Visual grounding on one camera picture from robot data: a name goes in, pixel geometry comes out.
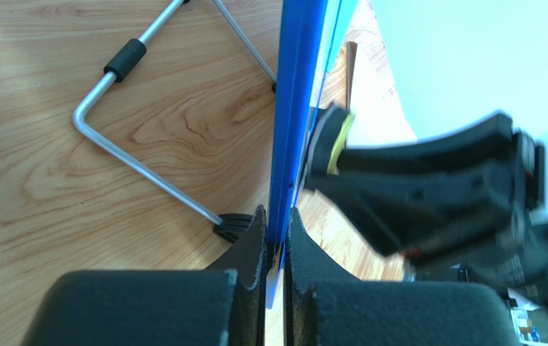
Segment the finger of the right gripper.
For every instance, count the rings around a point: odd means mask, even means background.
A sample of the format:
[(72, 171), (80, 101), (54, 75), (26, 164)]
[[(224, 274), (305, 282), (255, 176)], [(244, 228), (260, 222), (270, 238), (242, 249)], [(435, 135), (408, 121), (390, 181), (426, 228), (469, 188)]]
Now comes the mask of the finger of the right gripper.
[(402, 146), (342, 151), (339, 173), (427, 174), (454, 171), (495, 158), (513, 142), (513, 121), (496, 112), (447, 136)]

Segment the yellow bone-shaped eraser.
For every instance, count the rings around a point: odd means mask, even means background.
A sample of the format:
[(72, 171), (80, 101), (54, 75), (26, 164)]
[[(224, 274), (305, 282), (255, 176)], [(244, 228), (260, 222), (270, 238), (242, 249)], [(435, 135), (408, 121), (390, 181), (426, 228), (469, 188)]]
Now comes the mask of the yellow bone-shaped eraser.
[(337, 161), (345, 148), (354, 120), (355, 114), (336, 103), (330, 103), (324, 110), (319, 109), (306, 151), (305, 177), (337, 172)]

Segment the blue framed whiteboard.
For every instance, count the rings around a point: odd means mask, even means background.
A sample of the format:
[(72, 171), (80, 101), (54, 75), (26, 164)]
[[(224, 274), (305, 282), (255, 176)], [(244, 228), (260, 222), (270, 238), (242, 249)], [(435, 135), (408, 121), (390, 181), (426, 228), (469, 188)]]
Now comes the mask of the blue framed whiteboard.
[[(129, 40), (104, 67), (102, 78), (83, 98), (72, 121), (84, 137), (113, 155), (173, 197), (192, 208), (216, 226), (223, 218), (166, 181), (138, 159), (131, 156), (87, 123), (87, 115), (105, 92), (126, 79), (146, 55), (153, 37), (180, 8), (171, 1), (140, 37)], [(269, 227), (273, 230), (268, 244), (273, 249), (271, 270), (277, 275), (286, 260), (285, 237), (299, 190), (304, 185), (304, 160), (309, 138), (314, 131), (316, 104), (324, 88), (325, 74), (333, 59), (333, 48), (348, 23), (342, 1), (285, 1), (283, 3), (279, 47), (279, 70), (274, 72), (259, 54), (244, 31), (221, 1), (216, 2), (221, 15), (245, 48), (269, 76), (275, 98), (273, 158), (270, 174)]]

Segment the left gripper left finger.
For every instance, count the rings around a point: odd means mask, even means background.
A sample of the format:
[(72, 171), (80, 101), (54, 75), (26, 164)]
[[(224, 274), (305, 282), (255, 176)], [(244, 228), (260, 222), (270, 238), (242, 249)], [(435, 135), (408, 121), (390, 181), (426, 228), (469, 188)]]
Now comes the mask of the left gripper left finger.
[(203, 271), (203, 345), (264, 344), (267, 230), (259, 205), (244, 235)]

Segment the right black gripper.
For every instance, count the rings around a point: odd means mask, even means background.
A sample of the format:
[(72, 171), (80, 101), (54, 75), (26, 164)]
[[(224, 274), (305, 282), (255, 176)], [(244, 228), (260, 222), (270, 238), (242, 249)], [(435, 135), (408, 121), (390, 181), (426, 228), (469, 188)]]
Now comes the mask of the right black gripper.
[(467, 168), (311, 174), (306, 188), (333, 202), (379, 254), (407, 252), (430, 275), (468, 267), (548, 311), (548, 222), (531, 220), (544, 199), (544, 158), (542, 146), (513, 131), (498, 156)]

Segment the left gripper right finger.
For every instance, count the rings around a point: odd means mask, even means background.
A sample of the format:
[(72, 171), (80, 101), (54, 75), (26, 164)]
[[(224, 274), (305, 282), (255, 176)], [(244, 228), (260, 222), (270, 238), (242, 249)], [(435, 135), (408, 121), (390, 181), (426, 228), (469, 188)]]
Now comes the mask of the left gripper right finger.
[(366, 284), (308, 235), (297, 208), (291, 210), (285, 246), (285, 344), (364, 345)]

